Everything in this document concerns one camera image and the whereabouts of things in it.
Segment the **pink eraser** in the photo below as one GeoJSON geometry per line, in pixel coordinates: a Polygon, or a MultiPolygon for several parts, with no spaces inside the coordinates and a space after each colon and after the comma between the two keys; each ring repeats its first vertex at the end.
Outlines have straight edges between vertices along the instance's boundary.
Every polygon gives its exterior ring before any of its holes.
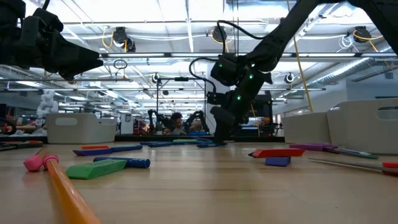
{"type": "Polygon", "coordinates": [[[38,155],[34,155],[27,158],[24,161],[24,165],[29,171],[38,171],[43,165],[43,159],[38,155]]]}
{"type": "Polygon", "coordinates": [[[44,168],[47,169],[47,161],[50,160],[50,159],[55,159],[58,163],[60,162],[60,161],[58,160],[58,156],[57,156],[57,155],[46,155],[46,156],[43,158],[43,165],[44,165],[44,168]]]}

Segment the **white plastic bin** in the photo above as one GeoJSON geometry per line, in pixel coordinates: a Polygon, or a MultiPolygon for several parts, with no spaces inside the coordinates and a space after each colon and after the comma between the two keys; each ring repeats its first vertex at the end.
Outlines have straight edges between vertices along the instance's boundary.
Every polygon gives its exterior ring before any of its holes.
{"type": "Polygon", "coordinates": [[[394,107],[398,107],[398,98],[341,103],[337,110],[327,113],[332,144],[398,154],[398,111],[394,107]]]}
{"type": "Polygon", "coordinates": [[[312,113],[282,118],[282,124],[286,143],[330,143],[326,113],[312,113]]]}
{"type": "Polygon", "coordinates": [[[117,124],[92,113],[50,113],[46,125],[50,144],[96,144],[113,142],[117,124]]]}

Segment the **wooden table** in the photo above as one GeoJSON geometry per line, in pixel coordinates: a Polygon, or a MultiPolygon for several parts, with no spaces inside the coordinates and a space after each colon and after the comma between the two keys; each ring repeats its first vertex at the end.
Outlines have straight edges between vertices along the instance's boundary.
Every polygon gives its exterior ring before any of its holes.
{"type": "MultiPolygon", "coordinates": [[[[119,142],[120,145],[132,144],[119,142]]],[[[269,167],[247,156],[272,143],[226,147],[148,148],[118,157],[151,159],[150,169],[125,169],[93,180],[72,180],[104,223],[397,223],[398,178],[310,162],[307,157],[378,161],[306,152],[289,167],[269,167]]],[[[48,145],[64,169],[91,162],[78,146],[48,145]]],[[[46,172],[27,173],[22,161],[38,149],[0,152],[0,223],[63,223],[46,172]]]]}

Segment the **ceiling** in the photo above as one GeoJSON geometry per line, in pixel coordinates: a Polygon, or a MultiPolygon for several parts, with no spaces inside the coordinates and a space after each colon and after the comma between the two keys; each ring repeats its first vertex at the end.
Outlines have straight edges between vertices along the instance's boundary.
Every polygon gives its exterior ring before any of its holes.
{"type": "MultiPolygon", "coordinates": [[[[31,15],[44,0],[25,0],[26,14],[31,15]]],[[[285,1],[265,0],[239,0],[239,8],[232,0],[52,0],[47,8],[56,14],[64,23],[62,35],[64,38],[99,53],[120,53],[124,50],[114,44],[110,48],[103,45],[112,43],[109,37],[117,26],[127,28],[127,34],[132,37],[136,44],[137,53],[154,52],[185,52],[185,53],[221,53],[222,45],[216,43],[209,33],[214,29],[216,21],[224,19],[237,21],[239,26],[256,36],[264,36],[272,32],[279,24],[281,17],[288,13],[285,1]]],[[[299,52],[364,52],[371,48],[368,43],[352,43],[342,48],[343,35],[352,32],[356,26],[366,26],[372,36],[379,36],[380,32],[371,22],[366,13],[347,3],[320,5],[309,16],[307,22],[302,26],[297,37],[299,52]]],[[[228,35],[228,50],[239,53],[250,52],[258,43],[258,40],[240,33],[239,40],[236,30],[225,26],[228,35]]],[[[380,44],[384,39],[377,39],[374,43],[380,44]]],[[[295,52],[292,44],[288,45],[285,52],[295,52]]],[[[105,60],[104,67],[96,68],[79,75],[76,83],[67,82],[40,82],[39,86],[49,88],[155,88],[152,76],[157,73],[162,78],[191,77],[188,65],[193,58],[134,58],[125,59],[129,66],[125,70],[113,67],[114,60],[105,60]]],[[[306,60],[301,63],[305,78],[312,78],[315,73],[320,73],[331,66],[340,63],[339,58],[333,58],[327,62],[317,60],[306,60]]],[[[197,62],[195,64],[196,74],[199,76],[209,75],[211,68],[209,62],[197,62]]],[[[26,78],[58,79],[57,74],[45,74],[40,68],[31,68],[34,75],[26,78]]],[[[283,61],[278,64],[272,72],[275,88],[290,88],[284,82],[286,74],[292,73],[299,77],[299,66],[297,61],[283,61]]],[[[31,88],[21,83],[13,83],[18,88],[31,88]]],[[[204,98],[202,87],[205,86],[201,80],[189,82],[170,81],[163,88],[191,88],[191,90],[174,91],[169,95],[160,93],[161,98],[204,98]]],[[[79,103],[92,102],[130,102],[138,103],[133,108],[150,108],[156,102],[155,90],[149,91],[113,91],[113,94],[99,95],[95,91],[58,91],[61,99],[64,96],[80,96],[87,100],[73,100],[79,103]]],[[[180,100],[181,106],[174,105],[176,110],[188,111],[203,108],[203,100],[180,100]]]]}

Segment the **green foam block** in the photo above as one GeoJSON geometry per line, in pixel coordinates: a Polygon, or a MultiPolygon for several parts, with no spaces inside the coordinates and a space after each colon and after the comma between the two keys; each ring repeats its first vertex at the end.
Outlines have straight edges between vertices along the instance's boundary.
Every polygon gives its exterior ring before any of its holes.
{"type": "Polygon", "coordinates": [[[197,139],[174,139],[173,142],[197,142],[197,139]]]}
{"type": "Polygon", "coordinates": [[[89,164],[70,166],[65,173],[71,179],[88,180],[124,169],[126,162],[125,160],[105,159],[89,164]]]}

